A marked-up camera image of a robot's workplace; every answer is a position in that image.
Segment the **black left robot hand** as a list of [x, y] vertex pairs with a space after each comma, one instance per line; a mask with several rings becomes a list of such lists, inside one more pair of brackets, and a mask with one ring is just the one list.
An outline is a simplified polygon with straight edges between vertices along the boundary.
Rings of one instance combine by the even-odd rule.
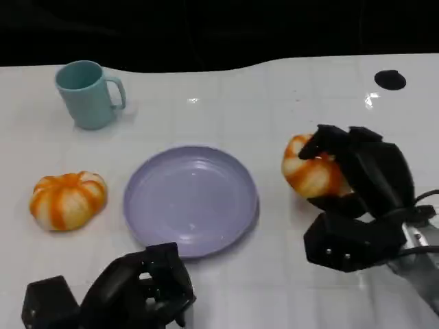
[[151, 245], [113, 260], [94, 281], [80, 306], [81, 328], [185, 327], [195, 302], [176, 243]]

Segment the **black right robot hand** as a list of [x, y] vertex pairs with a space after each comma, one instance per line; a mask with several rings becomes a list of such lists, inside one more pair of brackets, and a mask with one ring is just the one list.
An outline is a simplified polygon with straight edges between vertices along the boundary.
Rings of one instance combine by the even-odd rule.
[[414, 181], [407, 161], [394, 143], [366, 127], [344, 131], [334, 125], [318, 126], [298, 157], [313, 160], [328, 154], [340, 169], [351, 192], [345, 196], [312, 197], [308, 202], [325, 212], [356, 219], [365, 213], [375, 219], [415, 204]]

